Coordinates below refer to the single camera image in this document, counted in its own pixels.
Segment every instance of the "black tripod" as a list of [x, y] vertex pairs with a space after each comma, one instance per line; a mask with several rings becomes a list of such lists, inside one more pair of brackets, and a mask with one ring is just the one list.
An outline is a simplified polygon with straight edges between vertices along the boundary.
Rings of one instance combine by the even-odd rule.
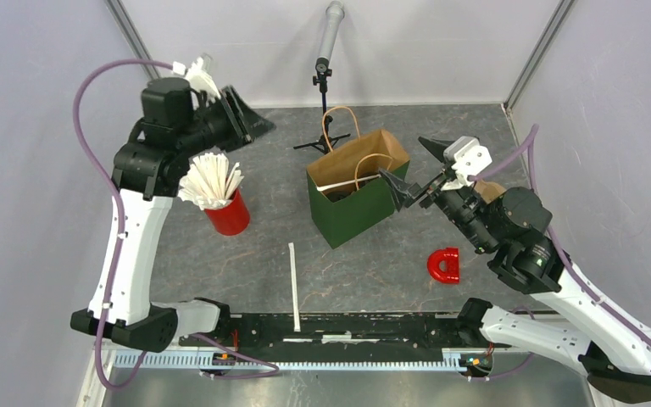
[[[330, 69], [326, 69], [324, 72], [319, 72], [318, 70], [316, 70], [316, 75], [313, 75], [313, 86], [320, 85], [320, 100], [323, 105], [323, 114], [326, 114], [326, 111], [328, 111], [328, 105], [326, 104], [326, 93], [328, 92], [328, 77], [331, 76], [332, 73], [333, 70]], [[321, 134], [317, 142], [309, 142], [306, 144], [301, 144], [299, 146], [293, 147], [293, 149], [298, 150], [300, 148], [312, 147], [323, 154], [328, 154], [330, 150], [328, 149], [328, 143], [326, 141], [327, 137], [328, 137], [327, 140], [331, 142], [332, 146], [335, 146], [338, 140], [345, 137], [350, 137], [350, 133], [338, 137], [329, 137], [328, 125], [332, 121], [333, 118], [330, 115], [327, 115], [325, 117], [325, 134]]]

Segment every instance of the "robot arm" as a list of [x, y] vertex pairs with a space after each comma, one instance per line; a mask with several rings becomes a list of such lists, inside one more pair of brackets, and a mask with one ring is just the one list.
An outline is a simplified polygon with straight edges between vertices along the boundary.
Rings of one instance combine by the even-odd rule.
[[443, 163], [442, 171], [420, 187], [381, 170], [396, 208], [419, 200], [423, 208], [435, 204], [477, 254], [495, 254], [488, 267], [499, 280], [558, 311], [579, 330], [562, 332], [472, 298], [459, 317], [474, 331], [472, 339], [505, 343], [557, 360], [615, 399], [651, 401], [651, 348], [606, 310], [604, 303], [650, 339], [651, 328], [605, 297], [573, 264], [576, 278], [600, 300], [592, 300], [581, 288], [545, 235], [552, 214], [537, 195], [524, 187], [501, 188], [502, 193], [486, 200], [469, 176], [485, 169], [491, 159], [473, 137], [455, 142], [421, 138], [420, 142]]
[[[96, 292], [88, 308], [71, 316], [71, 327], [96, 335], [98, 317], [108, 309], [104, 336], [129, 348], [160, 352], [174, 337], [216, 328], [225, 305], [195, 299], [173, 304], [151, 303], [151, 272], [166, 215], [187, 173], [188, 160], [210, 148], [232, 151], [275, 126], [253, 112], [227, 86], [214, 91], [213, 81], [198, 61], [185, 72], [148, 83], [142, 92], [143, 118], [114, 157], [112, 180], [125, 209], [125, 232], [118, 233], [114, 201], [107, 253]], [[192, 94], [199, 105], [193, 107]], [[111, 301], [103, 304], [116, 242], [122, 247]]]

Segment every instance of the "gray floor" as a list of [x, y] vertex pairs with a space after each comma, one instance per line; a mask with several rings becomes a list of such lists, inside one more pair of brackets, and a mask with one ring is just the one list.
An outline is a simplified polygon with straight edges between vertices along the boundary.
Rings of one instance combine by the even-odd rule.
[[[364, 133], [388, 129], [409, 152], [409, 181], [421, 184], [439, 163], [418, 136], [479, 137], [494, 161], [515, 141], [497, 105], [390, 106], [354, 109]], [[292, 311], [289, 242], [295, 242], [301, 311], [458, 310], [469, 297], [503, 306], [530, 305], [530, 298], [508, 289], [486, 267], [488, 258], [473, 248], [436, 208], [396, 213], [354, 240], [331, 250], [310, 219], [305, 166], [320, 153], [292, 146], [317, 140], [318, 109], [272, 109], [262, 114], [278, 128], [256, 143], [229, 153], [241, 162], [242, 195], [252, 221], [236, 237], [217, 234], [203, 212], [176, 199], [165, 222], [151, 285], [151, 299], [180, 301], [197, 296], [227, 303], [236, 312]], [[336, 113], [332, 134], [351, 131], [347, 112]], [[526, 185], [521, 163], [491, 181]], [[434, 282], [428, 255], [458, 247], [461, 283]]]
[[[493, 373], [523, 358], [496, 354]], [[113, 377], [122, 382], [128, 374], [118, 369]], [[588, 407], [593, 402], [581, 376], [536, 357], [519, 374], [488, 383], [468, 383], [458, 373], [419, 371], [284, 371], [267, 379], [211, 381], [196, 371], [142, 370], [125, 390], [108, 392], [103, 405]]]

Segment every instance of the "red cup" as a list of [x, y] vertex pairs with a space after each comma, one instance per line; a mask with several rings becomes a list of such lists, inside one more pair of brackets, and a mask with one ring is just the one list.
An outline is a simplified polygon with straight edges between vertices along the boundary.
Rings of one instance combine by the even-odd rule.
[[428, 272], [436, 281], [443, 284], [460, 283], [460, 259], [458, 248], [436, 250], [428, 257]]
[[215, 230], [225, 236], [235, 236], [245, 231], [251, 221], [251, 214], [248, 213], [239, 190], [236, 190], [231, 197], [231, 203], [227, 206], [219, 209], [204, 209], [203, 212], [209, 216]]

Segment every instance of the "orange handle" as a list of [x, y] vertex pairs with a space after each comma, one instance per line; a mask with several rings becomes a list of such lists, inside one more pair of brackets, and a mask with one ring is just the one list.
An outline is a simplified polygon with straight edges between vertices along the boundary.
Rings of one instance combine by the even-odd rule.
[[368, 155], [366, 155], [365, 157], [363, 157], [362, 159], [360, 159], [360, 161], [355, 165], [355, 175], [354, 175], [353, 177], [355, 178], [355, 190], [356, 190], [356, 191], [358, 191], [358, 190], [360, 189], [360, 187], [359, 187], [359, 185], [358, 185], [358, 168], [360, 167], [360, 165], [361, 165], [361, 164], [362, 164], [366, 159], [369, 159], [370, 157], [385, 157], [385, 158], [387, 158], [387, 159], [391, 159], [391, 162], [388, 163], [388, 166], [387, 166], [386, 170], [390, 170], [390, 169], [391, 169], [391, 165], [392, 165], [393, 159], [392, 159], [392, 157], [391, 157], [390, 155], [385, 155], [385, 154], [381, 154], [381, 153], [373, 153], [373, 154], [368, 154]]
[[339, 109], [346, 109], [348, 112], [350, 112], [350, 115], [353, 116], [353, 122], [355, 123], [355, 131], [356, 134], [358, 134], [358, 138], [360, 138], [360, 127], [358, 127], [358, 119], [355, 118], [355, 113], [353, 113], [353, 111], [347, 106], [336, 106], [335, 108], [330, 108], [326, 110], [325, 113], [323, 113], [323, 117], [320, 119], [320, 128], [323, 130], [323, 136], [325, 136], [325, 143], [328, 144], [328, 149], [330, 151], [333, 151], [333, 146], [331, 145], [331, 140], [329, 140], [329, 137], [326, 134], [326, 117], [328, 117], [328, 114], [330, 112]]

